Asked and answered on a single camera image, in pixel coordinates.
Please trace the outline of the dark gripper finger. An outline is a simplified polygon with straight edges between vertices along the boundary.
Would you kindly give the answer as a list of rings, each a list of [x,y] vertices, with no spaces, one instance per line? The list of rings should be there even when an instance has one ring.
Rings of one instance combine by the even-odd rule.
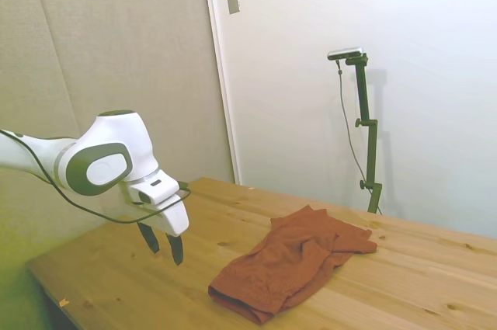
[[[177,266],[179,266],[182,264],[184,259],[182,236],[167,234],[166,237],[169,242],[173,261]]]
[[[139,224],[139,230],[149,249],[154,254],[158,253],[160,251],[160,244],[155,236],[155,233],[153,232],[152,227],[146,224]]]

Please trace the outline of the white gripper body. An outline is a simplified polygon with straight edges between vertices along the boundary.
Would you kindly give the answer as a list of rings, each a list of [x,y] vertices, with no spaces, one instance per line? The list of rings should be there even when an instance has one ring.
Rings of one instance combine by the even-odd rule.
[[[166,234],[180,236],[189,227],[189,218],[180,196],[171,196],[157,205],[135,207],[135,218]]]

